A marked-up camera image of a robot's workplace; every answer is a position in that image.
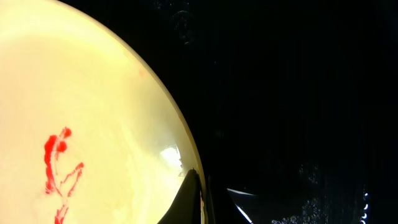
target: red sauce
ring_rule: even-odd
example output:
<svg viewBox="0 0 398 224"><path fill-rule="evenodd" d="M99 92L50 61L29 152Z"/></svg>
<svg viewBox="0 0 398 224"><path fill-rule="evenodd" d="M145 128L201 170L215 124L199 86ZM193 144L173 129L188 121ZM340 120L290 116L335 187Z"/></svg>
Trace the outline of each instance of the red sauce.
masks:
<svg viewBox="0 0 398 224"><path fill-rule="evenodd" d="M82 173L84 164L81 162L79 163L73 171L71 171L67 176L64 178L63 181L58 182L59 176L57 172L57 162L60 153L64 153L68 147L65 142L66 138L69 138L72 135L72 131L69 128L64 128L58 136L51 135L49 140L44 144L44 162L46 165L45 173L47 175L47 181L45 183L45 193L52 194L54 192L58 193L58 196L62 198L62 207L61 209L57 209L57 214L55 216L55 224L62 224L65 215L68 212L68 198L72 196L72 193L76 187L77 182L79 181ZM75 182L73 183L72 187L67 190L67 194L63 195L62 185L73 177L76 174Z"/></svg>

